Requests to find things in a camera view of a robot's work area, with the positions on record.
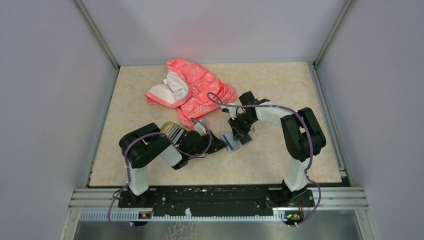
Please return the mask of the gold card tin box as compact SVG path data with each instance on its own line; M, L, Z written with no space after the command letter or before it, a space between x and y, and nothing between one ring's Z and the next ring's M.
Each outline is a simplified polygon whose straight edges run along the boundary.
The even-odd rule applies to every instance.
M162 133L165 133L175 145L179 145L183 137L189 132L187 128L173 121L165 122L160 127L160 130Z

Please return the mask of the beige blue card holder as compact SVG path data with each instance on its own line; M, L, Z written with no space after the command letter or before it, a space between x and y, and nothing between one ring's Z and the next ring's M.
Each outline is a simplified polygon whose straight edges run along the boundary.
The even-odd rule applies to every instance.
M242 137L241 139L235 140L232 132L227 132L223 134L220 139L226 144L226 151L230 154L237 150L240 150L244 146L253 142L253 139L249 134Z

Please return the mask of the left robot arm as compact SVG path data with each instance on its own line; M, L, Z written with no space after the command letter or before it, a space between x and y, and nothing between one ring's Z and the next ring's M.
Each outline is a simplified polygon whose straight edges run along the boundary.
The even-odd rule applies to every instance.
M185 167L191 159L203 158L227 144L201 123L189 130L174 122L159 128L154 122L124 135L118 145L126 164L130 200L138 207L149 203L148 164L161 157L173 169Z

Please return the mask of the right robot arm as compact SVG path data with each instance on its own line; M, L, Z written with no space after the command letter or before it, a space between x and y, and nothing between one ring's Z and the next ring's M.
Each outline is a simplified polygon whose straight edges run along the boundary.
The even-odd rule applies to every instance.
M290 169L282 182L284 190L281 199L287 206L295 206L301 200L301 192L306 188L306 172L312 165L312 159L326 146L327 140L318 120L309 107L298 111L278 106L264 98L258 100L248 91L239 97L241 106L222 106L222 111L230 114L228 123L231 132L222 138L229 148L244 146L252 141L249 133L257 121L265 121L282 129L284 142L292 160Z

